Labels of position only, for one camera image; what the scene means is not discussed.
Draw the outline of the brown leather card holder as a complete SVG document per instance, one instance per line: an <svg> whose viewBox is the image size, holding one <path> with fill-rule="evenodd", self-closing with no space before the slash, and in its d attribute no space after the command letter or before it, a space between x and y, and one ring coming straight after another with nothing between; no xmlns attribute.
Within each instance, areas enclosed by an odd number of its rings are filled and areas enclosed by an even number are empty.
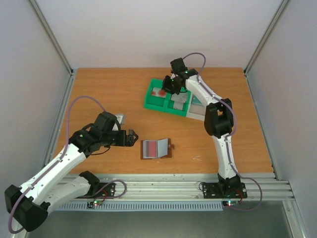
<svg viewBox="0 0 317 238"><path fill-rule="evenodd" d="M171 158L175 146L170 138L141 141L141 160Z"/></svg>

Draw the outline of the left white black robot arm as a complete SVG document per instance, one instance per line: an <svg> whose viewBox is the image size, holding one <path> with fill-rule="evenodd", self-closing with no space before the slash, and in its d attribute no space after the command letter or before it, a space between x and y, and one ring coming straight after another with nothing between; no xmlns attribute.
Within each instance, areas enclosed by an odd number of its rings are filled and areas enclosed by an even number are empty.
<svg viewBox="0 0 317 238"><path fill-rule="evenodd" d="M89 171L80 173L75 180L58 189L55 186L79 163L89 156L98 155L102 147L133 146L138 135L132 129L121 129L124 119L124 115L100 113L94 123L74 132L63 150L36 175L21 186L9 186L4 192L9 231L12 234L21 232L12 227L12 222L16 221L22 229L31 232L45 221L49 213L75 198L96 198L99 194L114 198L112 192L105 190L114 183L100 183Z"/></svg>

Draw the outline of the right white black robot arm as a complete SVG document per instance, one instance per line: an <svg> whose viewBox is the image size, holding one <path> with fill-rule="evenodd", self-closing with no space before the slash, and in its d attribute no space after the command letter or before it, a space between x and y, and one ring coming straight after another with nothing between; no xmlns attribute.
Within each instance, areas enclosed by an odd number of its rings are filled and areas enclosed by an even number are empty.
<svg viewBox="0 0 317 238"><path fill-rule="evenodd" d="M195 69L188 69L182 58L170 62L171 76L166 76L162 89L170 94L189 90L205 107L204 128L212 137L218 159L218 183L216 193L229 198L237 193L241 185L232 149L235 115L230 99L217 95L199 76Z"/></svg>

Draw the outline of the grey silver card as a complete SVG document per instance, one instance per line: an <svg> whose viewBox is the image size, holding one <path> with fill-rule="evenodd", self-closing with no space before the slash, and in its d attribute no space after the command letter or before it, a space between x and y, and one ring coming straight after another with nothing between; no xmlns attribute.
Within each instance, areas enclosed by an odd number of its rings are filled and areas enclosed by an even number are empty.
<svg viewBox="0 0 317 238"><path fill-rule="evenodd" d="M171 100L175 102L180 102L180 103L186 103L188 99L188 93L180 93L180 94L172 94L171 95Z"/></svg>

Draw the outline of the card with red circles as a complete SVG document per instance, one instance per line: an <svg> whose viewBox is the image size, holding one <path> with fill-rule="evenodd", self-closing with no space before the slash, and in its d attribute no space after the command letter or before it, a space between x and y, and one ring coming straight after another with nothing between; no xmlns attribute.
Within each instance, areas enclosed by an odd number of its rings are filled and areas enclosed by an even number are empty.
<svg viewBox="0 0 317 238"><path fill-rule="evenodd" d="M165 98L167 93L161 88L154 87L151 91L151 95L155 97Z"/></svg>

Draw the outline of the red striped card in holder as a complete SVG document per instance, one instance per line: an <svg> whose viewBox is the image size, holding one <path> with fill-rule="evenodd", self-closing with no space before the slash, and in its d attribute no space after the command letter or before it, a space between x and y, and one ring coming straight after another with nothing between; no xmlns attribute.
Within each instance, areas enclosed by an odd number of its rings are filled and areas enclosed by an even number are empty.
<svg viewBox="0 0 317 238"><path fill-rule="evenodd" d="M158 143L156 140L143 141L143 158L153 159L158 157Z"/></svg>

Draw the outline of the teal card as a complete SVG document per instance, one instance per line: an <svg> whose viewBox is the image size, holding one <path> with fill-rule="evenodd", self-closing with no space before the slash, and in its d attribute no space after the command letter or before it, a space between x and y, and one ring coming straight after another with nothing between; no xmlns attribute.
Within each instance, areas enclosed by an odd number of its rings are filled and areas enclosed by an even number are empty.
<svg viewBox="0 0 317 238"><path fill-rule="evenodd" d="M191 103L192 104L196 104L196 105L201 105L202 104L200 102L200 100L197 97L195 97L195 96L192 97Z"/></svg>

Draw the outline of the green bin middle compartment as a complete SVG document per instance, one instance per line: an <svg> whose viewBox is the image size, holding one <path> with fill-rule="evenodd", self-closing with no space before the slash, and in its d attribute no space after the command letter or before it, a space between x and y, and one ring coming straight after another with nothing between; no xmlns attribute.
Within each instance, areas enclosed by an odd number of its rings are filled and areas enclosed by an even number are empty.
<svg viewBox="0 0 317 238"><path fill-rule="evenodd" d="M191 92L182 87L179 94L167 93L164 101L164 112L186 117L190 105Z"/></svg>

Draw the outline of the white plastic bin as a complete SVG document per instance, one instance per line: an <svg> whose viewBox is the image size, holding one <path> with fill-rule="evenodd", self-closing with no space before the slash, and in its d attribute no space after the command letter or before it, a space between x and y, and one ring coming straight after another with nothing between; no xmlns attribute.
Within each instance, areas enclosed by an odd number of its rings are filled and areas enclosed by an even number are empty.
<svg viewBox="0 0 317 238"><path fill-rule="evenodd" d="M205 106L203 104L201 104L201 105L192 104L191 100L192 100L193 96L194 96L194 94L191 93L186 117L190 118L190 119L204 121L205 112L206 112Z"/></svg>

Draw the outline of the left controller board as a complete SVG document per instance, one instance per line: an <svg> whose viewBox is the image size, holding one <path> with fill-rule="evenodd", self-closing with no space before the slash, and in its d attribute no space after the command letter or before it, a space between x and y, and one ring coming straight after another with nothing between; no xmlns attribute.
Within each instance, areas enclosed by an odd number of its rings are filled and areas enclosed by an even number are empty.
<svg viewBox="0 0 317 238"><path fill-rule="evenodd" d="M102 201L92 201L92 202L87 202L87 208L88 209L95 209L96 207L99 207L103 204Z"/></svg>

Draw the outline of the controller board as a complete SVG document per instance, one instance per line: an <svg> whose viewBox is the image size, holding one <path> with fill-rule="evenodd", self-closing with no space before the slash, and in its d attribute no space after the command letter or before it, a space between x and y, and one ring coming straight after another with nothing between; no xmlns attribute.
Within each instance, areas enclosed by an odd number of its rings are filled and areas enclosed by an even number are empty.
<svg viewBox="0 0 317 238"><path fill-rule="evenodd" d="M96 207L99 207L103 204L102 201L92 201L92 202L87 202L87 208L88 209L95 209Z"/></svg>
<svg viewBox="0 0 317 238"><path fill-rule="evenodd" d="M223 206L226 207L232 207L232 206L237 206L240 204L240 201L232 201L232 200L227 200L222 202Z"/></svg>

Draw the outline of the right controller board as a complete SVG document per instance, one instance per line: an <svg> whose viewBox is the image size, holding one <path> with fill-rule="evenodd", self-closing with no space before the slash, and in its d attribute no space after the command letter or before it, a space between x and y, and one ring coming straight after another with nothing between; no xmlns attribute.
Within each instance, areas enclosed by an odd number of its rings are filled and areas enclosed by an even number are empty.
<svg viewBox="0 0 317 238"><path fill-rule="evenodd" d="M240 204L240 201L232 201L232 200L227 200L222 202L223 206L226 207L232 207L232 206L237 206Z"/></svg>

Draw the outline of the aluminium front rail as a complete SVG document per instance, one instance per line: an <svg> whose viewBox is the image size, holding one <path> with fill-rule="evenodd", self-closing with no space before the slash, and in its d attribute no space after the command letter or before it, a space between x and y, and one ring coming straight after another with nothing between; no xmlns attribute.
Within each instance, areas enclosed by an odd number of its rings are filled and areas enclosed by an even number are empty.
<svg viewBox="0 0 317 238"><path fill-rule="evenodd" d="M201 182L217 182L217 174L96 174L101 182L122 180L127 184L124 201L202 201ZM294 201L286 180L278 180L273 173L243 174L261 186L263 201Z"/></svg>

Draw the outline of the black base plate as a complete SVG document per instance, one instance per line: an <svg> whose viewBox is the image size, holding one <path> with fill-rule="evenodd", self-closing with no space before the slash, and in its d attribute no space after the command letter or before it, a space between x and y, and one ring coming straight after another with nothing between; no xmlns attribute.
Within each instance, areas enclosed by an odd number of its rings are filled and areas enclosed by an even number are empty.
<svg viewBox="0 0 317 238"><path fill-rule="evenodd" d="M237 189L223 195L216 182L201 182L199 190L203 193L204 199L245 199L248 197L244 183L241 183Z"/></svg>
<svg viewBox="0 0 317 238"><path fill-rule="evenodd" d="M114 182L107 185L107 183L99 183L98 185L92 185L88 192L83 195L83 198L104 198L105 196L114 197L115 193Z"/></svg>

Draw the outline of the aluminium frame post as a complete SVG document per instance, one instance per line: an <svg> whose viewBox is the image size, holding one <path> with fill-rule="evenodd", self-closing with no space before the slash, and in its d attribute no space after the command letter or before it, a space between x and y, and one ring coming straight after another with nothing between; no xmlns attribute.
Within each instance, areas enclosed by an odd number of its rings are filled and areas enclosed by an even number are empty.
<svg viewBox="0 0 317 238"><path fill-rule="evenodd" d="M273 17L271 18L267 28L265 29L259 43L257 44L250 60L248 61L246 67L243 70L245 77L248 76L249 72L251 71L253 65L255 64L257 58L260 56L260 53L264 49L265 45L267 44L270 36L272 35L274 29L278 25L282 15L284 14L285 10L287 9L291 0L281 0Z"/></svg>
<svg viewBox="0 0 317 238"><path fill-rule="evenodd" d="M33 9L35 15L37 16L40 24L43 27L45 33L47 34L49 40L51 41L57 54L59 55L61 61L63 62L68 74L71 76L73 74L74 70L70 66L70 63L69 63L68 59L66 58L60 44L58 43L58 41L57 41L57 39L56 39L52 29L51 29L46 17L44 16L38 2L36 0L27 0L27 2L29 3L31 8Z"/></svg>

